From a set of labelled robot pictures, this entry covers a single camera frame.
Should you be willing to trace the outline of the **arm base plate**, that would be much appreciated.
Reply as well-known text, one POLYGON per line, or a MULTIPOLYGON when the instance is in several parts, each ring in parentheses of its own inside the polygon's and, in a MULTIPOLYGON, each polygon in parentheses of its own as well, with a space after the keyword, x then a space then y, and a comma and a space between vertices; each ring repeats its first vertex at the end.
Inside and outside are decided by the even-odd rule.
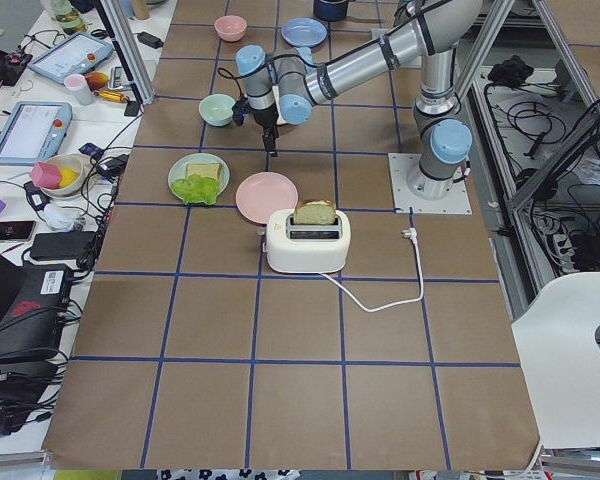
POLYGON ((402 213, 471 215, 467 186, 457 167, 450 179, 436 181, 420 169, 420 154, 389 153, 394 209, 402 213))

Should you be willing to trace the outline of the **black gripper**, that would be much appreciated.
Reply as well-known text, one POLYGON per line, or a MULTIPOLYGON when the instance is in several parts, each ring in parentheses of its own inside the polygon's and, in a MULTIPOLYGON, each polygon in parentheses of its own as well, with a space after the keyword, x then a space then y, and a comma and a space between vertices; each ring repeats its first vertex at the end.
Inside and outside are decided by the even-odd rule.
POLYGON ((252 116, 256 123, 263 129, 262 141, 264 149, 270 156, 278 156, 276 141, 278 139, 278 110, 275 104, 265 109, 256 109, 252 116))

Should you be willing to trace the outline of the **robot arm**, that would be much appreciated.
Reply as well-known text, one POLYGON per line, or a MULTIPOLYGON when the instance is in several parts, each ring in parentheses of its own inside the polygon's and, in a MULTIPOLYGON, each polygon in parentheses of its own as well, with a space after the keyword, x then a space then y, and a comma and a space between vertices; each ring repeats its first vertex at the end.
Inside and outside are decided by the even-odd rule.
POLYGON ((275 155, 279 118, 301 125, 314 106, 419 58, 413 117, 424 151, 409 172, 409 187, 421 197, 440 198, 472 145, 468 127, 457 118, 454 62, 458 41, 481 7, 472 0, 402 1, 392 29, 325 63, 311 64, 296 49, 267 53, 247 45, 236 55, 244 91, 233 107, 233 121, 241 125, 251 115, 263 130, 266 152, 275 155))

